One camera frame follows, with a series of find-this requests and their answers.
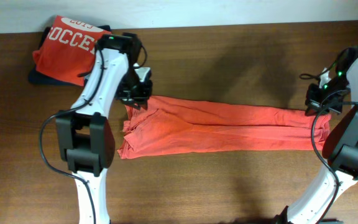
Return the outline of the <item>orange McKinney Boyd soccer t-shirt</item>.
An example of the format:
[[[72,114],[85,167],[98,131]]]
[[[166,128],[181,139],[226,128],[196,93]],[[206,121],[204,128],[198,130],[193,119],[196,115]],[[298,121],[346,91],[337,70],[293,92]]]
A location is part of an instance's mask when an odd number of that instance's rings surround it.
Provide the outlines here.
[[[269,106],[153,96],[147,110],[127,107],[121,159],[191,152],[322,149],[330,115]]]

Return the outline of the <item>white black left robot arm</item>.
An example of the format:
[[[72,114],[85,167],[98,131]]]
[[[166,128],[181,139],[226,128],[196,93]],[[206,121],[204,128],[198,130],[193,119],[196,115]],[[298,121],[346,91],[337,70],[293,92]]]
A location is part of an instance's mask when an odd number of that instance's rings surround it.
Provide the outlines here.
[[[66,174],[76,182],[80,223],[110,223],[106,177],[115,154],[108,116],[114,100],[141,110],[152,95],[151,69],[138,64],[145,51],[136,34],[104,34],[80,97],[55,117]]]

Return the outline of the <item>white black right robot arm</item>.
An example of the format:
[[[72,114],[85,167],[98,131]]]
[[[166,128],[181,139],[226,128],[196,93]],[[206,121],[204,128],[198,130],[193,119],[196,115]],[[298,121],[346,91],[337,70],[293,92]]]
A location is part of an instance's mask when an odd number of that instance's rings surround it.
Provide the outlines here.
[[[325,216],[337,198],[358,182],[358,46],[341,51],[329,70],[319,75],[301,74],[302,80],[317,80],[306,92],[307,116],[318,119],[323,114],[340,114],[351,106],[315,154],[322,166],[304,194],[286,206],[273,223],[327,223]]]

